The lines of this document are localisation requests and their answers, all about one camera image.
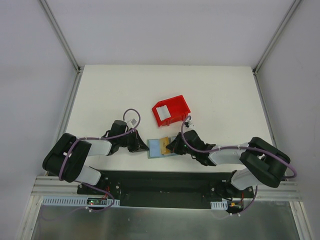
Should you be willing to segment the red plastic bin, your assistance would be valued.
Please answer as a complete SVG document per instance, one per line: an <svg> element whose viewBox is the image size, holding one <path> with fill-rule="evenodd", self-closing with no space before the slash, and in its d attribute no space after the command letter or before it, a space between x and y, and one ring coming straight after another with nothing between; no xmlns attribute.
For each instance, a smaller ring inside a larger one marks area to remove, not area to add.
<svg viewBox="0 0 320 240"><path fill-rule="evenodd" d="M171 114L170 118L160 120L156 111L157 107L167 105ZM158 127L169 126L170 124L183 121L191 113L191 110L183 95L174 96L165 100L158 101L151 109Z"/></svg>

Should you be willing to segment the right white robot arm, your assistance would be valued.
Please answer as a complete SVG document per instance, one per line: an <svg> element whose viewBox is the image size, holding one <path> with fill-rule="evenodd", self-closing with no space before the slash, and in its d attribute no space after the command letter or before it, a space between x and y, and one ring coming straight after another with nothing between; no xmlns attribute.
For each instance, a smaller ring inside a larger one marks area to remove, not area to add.
<svg viewBox="0 0 320 240"><path fill-rule="evenodd" d="M225 184L225 192L237 197L244 189L254 185L277 188L285 177L291 159L260 137L234 146L205 143L195 130L179 132L166 147L177 155L191 155L204 166L242 165Z"/></svg>

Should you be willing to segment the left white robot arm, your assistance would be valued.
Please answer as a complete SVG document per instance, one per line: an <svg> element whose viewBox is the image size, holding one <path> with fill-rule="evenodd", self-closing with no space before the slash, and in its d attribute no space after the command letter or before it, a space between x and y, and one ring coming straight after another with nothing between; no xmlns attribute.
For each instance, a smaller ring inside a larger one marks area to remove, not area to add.
<svg viewBox="0 0 320 240"><path fill-rule="evenodd" d="M111 129L101 138L79 139L70 133L64 133L44 158L42 168L61 181L84 182L94 194L102 194L106 183L101 179L101 172L85 166L85 161L92 156L111 156L119 148L126 148L130 153L148 151L149 147L143 142L139 132L133 129L134 121L115 120Z"/></svg>

